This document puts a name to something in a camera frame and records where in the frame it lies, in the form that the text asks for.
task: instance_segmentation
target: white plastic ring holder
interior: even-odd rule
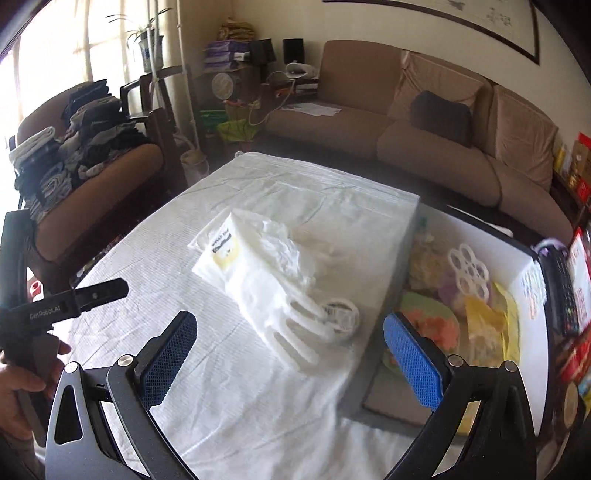
[[[456,272],[457,289],[465,296],[488,302],[490,275],[486,265],[476,258],[469,245],[461,244],[447,254],[450,265]]]

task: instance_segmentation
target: sofa cushion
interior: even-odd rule
[[[552,149],[558,127],[516,93],[495,86],[486,152],[544,190],[552,183]]]
[[[501,198],[499,181],[484,153],[404,121],[390,125],[379,138],[378,159],[485,206],[496,206]]]
[[[431,132],[464,147],[472,146],[472,114],[470,109],[449,102],[428,90],[421,92],[410,106],[413,127]]]
[[[473,143],[484,147],[492,100],[492,86],[486,78],[448,61],[404,52],[402,76],[388,116],[409,121],[410,105],[425,90],[467,105],[472,112]]]
[[[43,258],[55,261],[121,200],[164,164],[157,145],[146,144],[120,156],[100,175],[84,182],[37,225],[35,244]]]
[[[368,41],[326,42],[318,98],[385,115],[400,79],[400,52]]]
[[[344,151],[364,159],[375,158],[379,136],[392,121],[385,115],[340,105],[335,116],[312,116],[277,110],[269,116],[267,131],[279,137]]]
[[[521,172],[487,156],[501,182],[501,211],[545,238],[568,245],[573,227],[550,194]]]

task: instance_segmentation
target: paper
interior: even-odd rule
[[[283,107],[282,110],[292,110],[312,116],[335,116],[342,109],[317,105],[316,103],[294,103],[293,105]]]

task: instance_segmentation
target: plastic packaging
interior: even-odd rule
[[[307,292],[314,284],[313,256],[289,238],[282,223],[245,210],[232,210],[193,272],[234,300],[242,316],[288,367],[300,369],[294,352],[311,364],[318,353],[292,330],[293,323],[325,341],[335,330]]]
[[[573,153],[570,150],[566,151],[562,166],[560,167],[560,175],[567,179],[569,178],[570,166],[573,164]]]
[[[466,317],[470,339],[468,363],[476,367],[498,368],[504,360],[502,332],[505,317],[473,297],[466,297]]]
[[[591,323],[591,275],[589,274],[588,247],[585,247],[583,232],[578,229],[570,247],[567,265],[573,282],[574,300],[577,304],[579,332]]]
[[[493,283],[491,290],[491,308],[505,317],[505,327],[501,332],[503,359],[519,365],[519,310],[513,296],[502,285]]]
[[[560,146],[560,150],[558,151],[558,155],[556,155],[556,158],[554,159],[554,171],[556,173],[560,173],[560,170],[562,169],[562,165],[564,163],[564,158],[566,156],[566,151],[567,151],[566,144],[562,144]]]
[[[414,238],[408,273],[411,290],[435,292],[440,287],[447,260],[435,250],[434,241],[434,236],[428,233],[419,233]]]
[[[569,348],[569,355],[563,367],[560,369],[559,377],[563,383],[575,382],[577,385],[591,366],[591,326],[574,341],[572,349]]]

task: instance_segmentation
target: armchair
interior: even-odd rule
[[[70,94],[85,84],[61,92],[26,117],[16,144],[53,126],[65,133],[60,115]],[[129,90],[139,86],[125,86]],[[187,188],[173,132],[163,109],[129,117],[143,123],[153,144],[117,158],[98,176],[86,181],[51,210],[35,229],[27,262],[52,293],[70,287],[70,279],[114,238],[129,232],[167,201]]]

